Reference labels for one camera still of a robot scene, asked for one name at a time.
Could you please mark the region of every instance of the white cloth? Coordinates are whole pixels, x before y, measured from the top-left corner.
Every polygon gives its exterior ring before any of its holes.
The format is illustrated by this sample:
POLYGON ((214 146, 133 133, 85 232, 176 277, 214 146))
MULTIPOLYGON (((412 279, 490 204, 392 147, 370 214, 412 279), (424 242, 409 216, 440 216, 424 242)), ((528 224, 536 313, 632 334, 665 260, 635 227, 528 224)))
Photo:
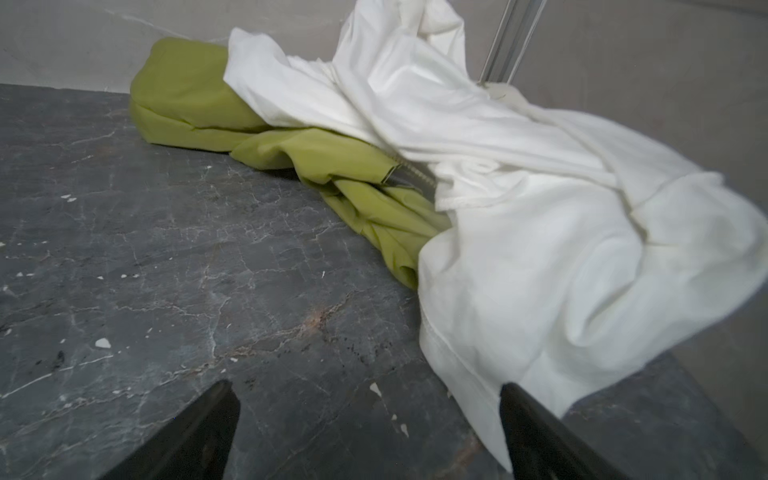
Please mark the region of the white cloth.
POLYGON ((562 415, 768 273, 768 223, 719 174, 603 118, 476 86, 445 0, 358 0, 330 63, 239 29, 229 53, 225 82, 268 123, 429 164, 453 227, 420 254, 422 349, 507 469, 502 384, 562 415))

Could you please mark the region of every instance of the gray wall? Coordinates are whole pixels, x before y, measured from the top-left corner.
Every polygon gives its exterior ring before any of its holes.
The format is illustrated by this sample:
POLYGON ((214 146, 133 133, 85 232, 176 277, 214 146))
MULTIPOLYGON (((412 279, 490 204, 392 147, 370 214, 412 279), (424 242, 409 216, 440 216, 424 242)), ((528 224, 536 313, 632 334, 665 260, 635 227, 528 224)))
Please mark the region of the gray wall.
MULTIPOLYGON (((506 0, 452 0, 478 77, 506 0)), ((355 0, 2 0, 0 83, 127 91, 164 36, 226 44, 264 31, 290 55, 330 59, 355 0)))
MULTIPOLYGON (((768 6, 549 0, 513 81, 529 101, 664 141, 768 209, 768 6)), ((768 459, 768 295, 675 350, 768 459)))

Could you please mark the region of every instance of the gray marble surface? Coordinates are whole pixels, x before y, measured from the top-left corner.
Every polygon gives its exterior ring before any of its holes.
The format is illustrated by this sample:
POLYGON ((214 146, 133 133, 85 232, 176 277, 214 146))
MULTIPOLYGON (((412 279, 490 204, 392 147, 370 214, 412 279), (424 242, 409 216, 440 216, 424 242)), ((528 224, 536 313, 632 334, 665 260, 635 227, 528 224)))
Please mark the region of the gray marble surface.
MULTIPOLYGON (((0 86, 0 242, 0 478, 97 478, 222 378, 227 478, 511 478, 365 239, 290 173, 145 144, 125 95, 0 86)), ((667 355, 565 422, 636 478, 765 478, 667 355)))

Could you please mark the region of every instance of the folded green fabric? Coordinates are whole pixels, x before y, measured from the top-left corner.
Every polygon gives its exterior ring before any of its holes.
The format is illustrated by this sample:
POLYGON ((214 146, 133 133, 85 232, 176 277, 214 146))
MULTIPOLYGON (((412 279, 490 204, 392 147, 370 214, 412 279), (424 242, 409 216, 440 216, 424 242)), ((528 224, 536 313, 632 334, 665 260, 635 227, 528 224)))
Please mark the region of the folded green fabric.
POLYGON ((402 165, 377 147, 319 128, 273 129, 223 81, 227 50, 164 38, 131 84, 131 117, 153 144, 228 151, 259 170, 295 168, 301 181, 381 250, 416 288, 419 251, 450 226, 417 190, 387 179, 402 165))

